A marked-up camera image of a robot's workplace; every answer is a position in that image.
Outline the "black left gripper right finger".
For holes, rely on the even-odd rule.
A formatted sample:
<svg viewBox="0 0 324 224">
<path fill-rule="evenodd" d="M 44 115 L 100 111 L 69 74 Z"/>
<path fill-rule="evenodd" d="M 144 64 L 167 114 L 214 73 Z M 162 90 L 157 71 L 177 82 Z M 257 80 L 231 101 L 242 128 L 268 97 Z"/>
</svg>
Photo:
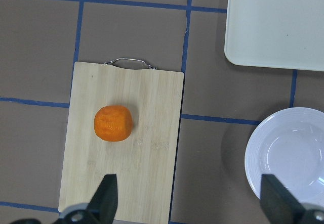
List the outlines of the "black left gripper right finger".
<svg viewBox="0 0 324 224">
<path fill-rule="evenodd" d="M 260 206 L 270 223 L 298 223 L 305 208 L 273 174 L 261 177 Z"/>
</svg>

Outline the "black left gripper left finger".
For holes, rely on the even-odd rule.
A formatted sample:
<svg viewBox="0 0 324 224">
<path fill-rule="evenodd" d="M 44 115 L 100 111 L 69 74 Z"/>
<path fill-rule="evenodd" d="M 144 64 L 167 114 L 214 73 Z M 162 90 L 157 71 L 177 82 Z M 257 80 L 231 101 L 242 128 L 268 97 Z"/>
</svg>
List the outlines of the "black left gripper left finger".
<svg viewBox="0 0 324 224">
<path fill-rule="evenodd" d="M 116 174 L 107 174 L 104 176 L 90 200 L 87 211 L 89 211 L 96 220 L 114 220 L 117 206 L 117 176 Z"/>
</svg>

